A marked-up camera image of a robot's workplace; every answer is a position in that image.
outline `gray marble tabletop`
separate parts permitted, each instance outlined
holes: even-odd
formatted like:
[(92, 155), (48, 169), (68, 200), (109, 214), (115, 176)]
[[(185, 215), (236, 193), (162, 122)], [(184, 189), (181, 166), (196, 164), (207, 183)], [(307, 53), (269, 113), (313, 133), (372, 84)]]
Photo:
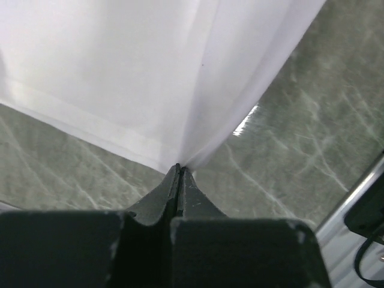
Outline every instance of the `gray marble tabletop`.
[[(384, 149), (384, 1), (328, 0), (196, 181), (232, 217), (316, 227)], [(120, 209), (163, 175), (0, 107), (0, 201)]]

